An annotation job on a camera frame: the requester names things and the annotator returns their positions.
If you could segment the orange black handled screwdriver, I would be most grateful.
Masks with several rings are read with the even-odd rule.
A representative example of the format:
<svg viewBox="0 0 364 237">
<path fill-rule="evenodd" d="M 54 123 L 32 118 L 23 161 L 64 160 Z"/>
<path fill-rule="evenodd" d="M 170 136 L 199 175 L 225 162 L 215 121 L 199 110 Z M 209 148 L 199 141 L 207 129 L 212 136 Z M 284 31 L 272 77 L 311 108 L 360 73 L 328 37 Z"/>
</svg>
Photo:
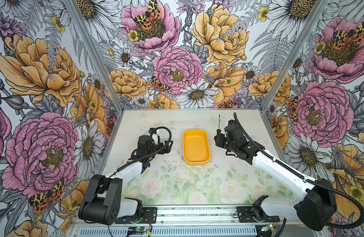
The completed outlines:
<svg viewBox="0 0 364 237">
<path fill-rule="evenodd" d="M 218 129 L 217 129 L 217 136 L 219 136 L 221 134 L 221 129 L 220 129 L 220 115 L 218 116 Z"/>
</svg>

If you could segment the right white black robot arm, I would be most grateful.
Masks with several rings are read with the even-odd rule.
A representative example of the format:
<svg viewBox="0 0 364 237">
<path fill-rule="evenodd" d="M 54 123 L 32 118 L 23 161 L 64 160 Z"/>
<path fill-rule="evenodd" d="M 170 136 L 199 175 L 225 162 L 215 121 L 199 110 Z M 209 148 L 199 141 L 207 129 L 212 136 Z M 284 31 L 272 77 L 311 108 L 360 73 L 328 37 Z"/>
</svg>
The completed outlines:
<svg viewBox="0 0 364 237">
<path fill-rule="evenodd" d="M 295 199 L 286 201 L 261 195 L 252 205 L 253 217 L 261 221 L 267 216 L 300 220 L 314 231 L 321 231 L 337 210 L 335 195 L 329 191 L 327 180 L 319 182 L 293 169 L 253 141 L 239 123 L 230 120 L 224 130 L 217 129 L 215 145 L 266 172 L 288 188 Z"/>
</svg>

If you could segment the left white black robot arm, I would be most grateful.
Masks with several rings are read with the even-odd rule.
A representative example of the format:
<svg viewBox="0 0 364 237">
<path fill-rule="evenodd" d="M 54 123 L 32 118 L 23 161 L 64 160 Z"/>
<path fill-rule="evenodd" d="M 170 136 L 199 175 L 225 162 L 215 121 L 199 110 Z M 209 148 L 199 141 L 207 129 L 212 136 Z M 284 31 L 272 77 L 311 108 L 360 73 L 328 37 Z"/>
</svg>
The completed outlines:
<svg viewBox="0 0 364 237">
<path fill-rule="evenodd" d="M 94 175 L 81 201 L 78 217 L 87 223 L 110 226 L 118 219 L 139 221 L 143 218 L 142 201 L 122 197 L 123 188 L 137 176 L 143 174 L 156 155 L 168 154 L 173 145 L 172 136 L 165 142 L 152 133 L 138 138 L 127 163 L 107 175 Z"/>
</svg>

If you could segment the yellow plastic bin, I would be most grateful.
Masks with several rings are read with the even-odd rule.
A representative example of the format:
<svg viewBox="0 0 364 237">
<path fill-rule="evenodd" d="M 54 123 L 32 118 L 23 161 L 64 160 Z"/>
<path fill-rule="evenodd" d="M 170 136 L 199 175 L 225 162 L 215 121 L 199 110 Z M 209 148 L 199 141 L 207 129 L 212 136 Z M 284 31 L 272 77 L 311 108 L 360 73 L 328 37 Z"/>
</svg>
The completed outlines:
<svg viewBox="0 0 364 237">
<path fill-rule="evenodd" d="M 189 166 L 203 166 L 211 158 L 208 135 L 201 129 L 183 133 L 183 158 Z"/>
</svg>

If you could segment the left green circuit board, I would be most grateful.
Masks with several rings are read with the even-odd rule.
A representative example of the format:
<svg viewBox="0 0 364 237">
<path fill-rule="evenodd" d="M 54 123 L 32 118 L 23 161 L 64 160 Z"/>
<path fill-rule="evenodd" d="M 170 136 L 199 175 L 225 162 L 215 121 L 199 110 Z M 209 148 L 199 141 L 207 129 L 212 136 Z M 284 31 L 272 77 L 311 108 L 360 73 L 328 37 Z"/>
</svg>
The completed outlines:
<svg viewBox="0 0 364 237">
<path fill-rule="evenodd" d="M 127 237 L 131 235 L 143 235 L 148 233 L 148 228 L 145 227 L 129 227 L 127 231 Z"/>
</svg>

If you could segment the green circuit board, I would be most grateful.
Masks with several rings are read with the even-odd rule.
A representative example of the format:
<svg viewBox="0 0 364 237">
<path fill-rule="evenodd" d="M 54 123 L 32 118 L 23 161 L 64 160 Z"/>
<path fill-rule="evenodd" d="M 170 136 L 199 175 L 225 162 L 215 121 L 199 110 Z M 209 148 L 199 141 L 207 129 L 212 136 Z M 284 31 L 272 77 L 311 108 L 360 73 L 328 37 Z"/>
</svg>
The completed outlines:
<svg viewBox="0 0 364 237">
<path fill-rule="evenodd" d="M 143 235 L 148 233 L 148 228 L 145 227 L 129 227 L 127 231 L 127 237 L 131 235 Z"/>
<path fill-rule="evenodd" d="M 268 231 L 273 231 L 273 230 L 274 230 L 274 226 L 273 226 L 273 224 L 268 224 L 268 225 L 263 226 L 263 227 L 261 228 L 261 231 L 262 231 L 262 232 L 268 232 Z"/>
</svg>

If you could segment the right green circuit board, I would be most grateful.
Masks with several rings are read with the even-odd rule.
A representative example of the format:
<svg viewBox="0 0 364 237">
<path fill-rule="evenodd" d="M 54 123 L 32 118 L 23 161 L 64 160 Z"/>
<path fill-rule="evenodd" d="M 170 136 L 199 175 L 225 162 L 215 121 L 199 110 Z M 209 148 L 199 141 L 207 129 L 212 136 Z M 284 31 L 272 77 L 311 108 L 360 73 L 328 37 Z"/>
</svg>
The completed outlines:
<svg viewBox="0 0 364 237">
<path fill-rule="evenodd" d="M 273 230 L 274 230 L 274 226 L 273 226 L 273 224 L 268 224 L 268 225 L 263 226 L 263 227 L 261 228 L 261 231 L 262 231 L 262 232 L 268 232 L 268 231 L 273 231 Z"/>
</svg>

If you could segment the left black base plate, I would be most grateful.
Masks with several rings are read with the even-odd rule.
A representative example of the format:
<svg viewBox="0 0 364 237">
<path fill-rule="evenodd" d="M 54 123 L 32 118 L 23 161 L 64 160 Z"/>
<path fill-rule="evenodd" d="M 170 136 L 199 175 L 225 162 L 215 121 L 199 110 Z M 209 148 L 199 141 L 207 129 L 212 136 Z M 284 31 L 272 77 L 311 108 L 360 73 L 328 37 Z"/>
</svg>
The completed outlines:
<svg viewBox="0 0 364 237">
<path fill-rule="evenodd" d="M 157 207 L 143 207 L 133 216 L 117 218 L 115 224 L 155 224 L 157 220 Z"/>
</svg>

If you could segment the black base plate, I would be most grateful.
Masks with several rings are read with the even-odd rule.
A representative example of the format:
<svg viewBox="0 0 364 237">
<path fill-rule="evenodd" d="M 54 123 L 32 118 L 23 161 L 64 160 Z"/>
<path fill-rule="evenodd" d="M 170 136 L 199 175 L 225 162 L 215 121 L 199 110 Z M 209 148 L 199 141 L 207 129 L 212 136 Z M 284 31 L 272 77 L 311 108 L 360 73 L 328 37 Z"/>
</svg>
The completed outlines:
<svg viewBox="0 0 364 237">
<path fill-rule="evenodd" d="M 143 207 L 133 216 L 117 218 L 115 224 L 155 224 L 157 220 L 157 207 Z"/>
<path fill-rule="evenodd" d="M 238 219 L 240 223 L 278 223 L 278 216 L 267 216 L 260 208 L 252 206 L 238 206 L 232 217 Z"/>
</svg>

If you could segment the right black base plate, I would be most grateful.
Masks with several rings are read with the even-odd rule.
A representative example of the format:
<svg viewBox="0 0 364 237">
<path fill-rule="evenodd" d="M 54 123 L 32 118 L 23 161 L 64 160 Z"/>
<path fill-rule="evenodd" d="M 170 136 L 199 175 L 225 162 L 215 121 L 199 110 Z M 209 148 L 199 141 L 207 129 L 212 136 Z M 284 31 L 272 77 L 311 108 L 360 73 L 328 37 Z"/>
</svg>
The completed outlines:
<svg viewBox="0 0 364 237">
<path fill-rule="evenodd" d="M 238 219 L 240 223 L 278 223 L 278 216 L 267 216 L 260 208 L 252 206 L 238 206 L 232 217 Z"/>
</svg>

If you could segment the aluminium front rail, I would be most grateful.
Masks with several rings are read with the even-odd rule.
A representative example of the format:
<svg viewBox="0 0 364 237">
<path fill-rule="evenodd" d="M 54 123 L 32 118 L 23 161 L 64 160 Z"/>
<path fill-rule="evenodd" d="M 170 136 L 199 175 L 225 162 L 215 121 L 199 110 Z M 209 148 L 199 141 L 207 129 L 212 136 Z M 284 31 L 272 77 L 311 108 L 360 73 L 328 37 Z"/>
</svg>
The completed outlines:
<svg viewBox="0 0 364 237">
<path fill-rule="evenodd" d="M 252 205 L 145 205 L 142 207 L 157 207 L 157 220 L 155 224 L 151 225 L 166 225 L 166 226 L 182 226 L 182 225 L 267 225 L 273 223 L 240 223 L 238 219 L 232 217 L 232 214 L 236 211 L 238 206 L 252 206 Z M 278 216 L 280 222 L 286 221 L 287 224 L 301 225 L 304 223 L 298 219 L 296 215 L 293 215 L 293 209 L 288 206 L 277 206 L 279 213 L 273 211 L 264 211 L 267 216 Z M 75 226 L 101 226 L 110 227 L 112 225 L 148 225 L 148 224 L 115 224 L 110 226 L 98 224 L 98 223 L 87 223 L 78 217 L 78 211 L 75 214 L 71 227 Z"/>
</svg>

